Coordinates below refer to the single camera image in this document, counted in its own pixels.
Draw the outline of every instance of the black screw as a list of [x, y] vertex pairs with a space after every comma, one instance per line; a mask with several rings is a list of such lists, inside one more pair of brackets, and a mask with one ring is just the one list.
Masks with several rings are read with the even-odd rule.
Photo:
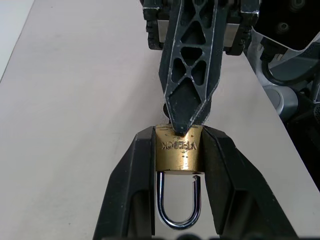
[[289, 30], [289, 25], [285, 22], [280, 22], [277, 26], [277, 34], [284, 34]]

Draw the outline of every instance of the white table surface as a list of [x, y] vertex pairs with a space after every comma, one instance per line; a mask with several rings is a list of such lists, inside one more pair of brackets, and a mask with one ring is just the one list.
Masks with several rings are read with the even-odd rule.
[[34, 0], [0, 0], [0, 81]]
[[[161, 52], [148, 49], [145, 26], [136, 0], [35, 0], [0, 84], [1, 239], [92, 238], [135, 133], [166, 121]], [[223, 56], [207, 125], [261, 171], [300, 236], [320, 236], [320, 194], [244, 56]], [[192, 178], [166, 180], [166, 211], [182, 220]], [[187, 232], [207, 238], [216, 233], [202, 190]], [[156, 219], [157, 236], [179, 234]]]

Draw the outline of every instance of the brass padlock body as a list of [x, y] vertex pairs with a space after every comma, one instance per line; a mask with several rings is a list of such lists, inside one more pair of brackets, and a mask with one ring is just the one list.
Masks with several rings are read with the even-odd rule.
[[203, 173], [202, 129], [200, 125], [193, 125], [185, 136], [178, 136], [171, 125], [157, 125], [155, 170], [178, 175]]

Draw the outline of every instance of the white wall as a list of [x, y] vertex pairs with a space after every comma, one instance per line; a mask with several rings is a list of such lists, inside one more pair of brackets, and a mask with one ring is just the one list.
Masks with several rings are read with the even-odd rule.
[[0, 0], [0, 79], [34, 0]]

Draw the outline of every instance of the triangular cutout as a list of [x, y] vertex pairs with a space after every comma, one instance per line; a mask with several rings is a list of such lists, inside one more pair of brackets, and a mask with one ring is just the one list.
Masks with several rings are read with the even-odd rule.
[[192, 66], [195, 63], [195, 61], [197, 61], [198, 58], [200, 58], [201, 55], [202, 50], [197, 47], [185, 46], [181, 49], [181, 56], [183, 57], [184, 62], [188, 66]]
[[191, 23], [189, 28], [185, 31], [181, 38], [183, 44], [198, 44], [203, 45], [206, 43], [206, 38], [202, 27], [198, 21]]

